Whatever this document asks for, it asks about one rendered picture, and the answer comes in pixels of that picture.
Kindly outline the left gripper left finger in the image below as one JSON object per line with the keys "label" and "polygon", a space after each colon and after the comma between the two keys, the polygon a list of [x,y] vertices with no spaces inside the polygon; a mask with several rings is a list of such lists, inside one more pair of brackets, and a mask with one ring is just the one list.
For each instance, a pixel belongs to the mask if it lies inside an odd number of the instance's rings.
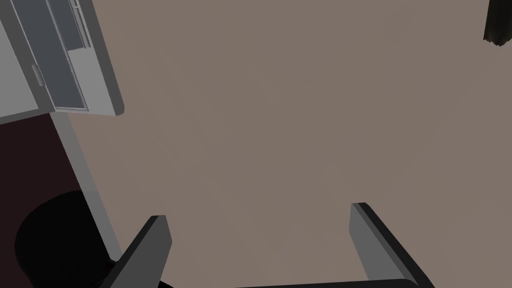
{"label": "left gripper left finger", "polygon": [[171,246],[166,215],[152,215],[99,288],[158,288]]}

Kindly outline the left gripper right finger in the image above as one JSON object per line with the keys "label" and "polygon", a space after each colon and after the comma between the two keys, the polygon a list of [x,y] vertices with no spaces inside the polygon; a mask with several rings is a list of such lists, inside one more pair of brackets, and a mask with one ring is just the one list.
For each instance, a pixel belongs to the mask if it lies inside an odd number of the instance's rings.
{"label": "left gripper right finger", "polygon": [[348,230],[368,280],[406,279],[415,288],[435,288],[367,203],[351,204]]}

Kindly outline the black round shape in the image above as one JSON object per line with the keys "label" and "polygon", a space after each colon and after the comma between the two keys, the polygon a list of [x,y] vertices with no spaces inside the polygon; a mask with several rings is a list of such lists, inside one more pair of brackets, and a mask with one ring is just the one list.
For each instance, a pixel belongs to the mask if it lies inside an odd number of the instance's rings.
{"label": "black round shape", "polygon": [[115,265],[80,190],[31,211],[16,233],[14,252],[33,288],[99,288]]}

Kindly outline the grey framed window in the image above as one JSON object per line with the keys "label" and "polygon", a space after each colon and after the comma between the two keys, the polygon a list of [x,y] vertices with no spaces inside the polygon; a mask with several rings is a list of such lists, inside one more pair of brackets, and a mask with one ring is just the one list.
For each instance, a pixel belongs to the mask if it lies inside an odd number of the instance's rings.
{"label": "grey framed window", "polygon": [[0,0],[0,125],[124,110],[92,0]]}

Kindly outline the black hanging cloth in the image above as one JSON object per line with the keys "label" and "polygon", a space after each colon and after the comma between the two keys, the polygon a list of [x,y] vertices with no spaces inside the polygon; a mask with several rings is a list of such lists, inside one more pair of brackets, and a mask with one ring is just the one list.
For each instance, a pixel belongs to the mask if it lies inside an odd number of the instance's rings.
{"label": "black hanging cloth", "polygon": [[483,39],[498,47],[512,39],[512,0],[489,0]]}

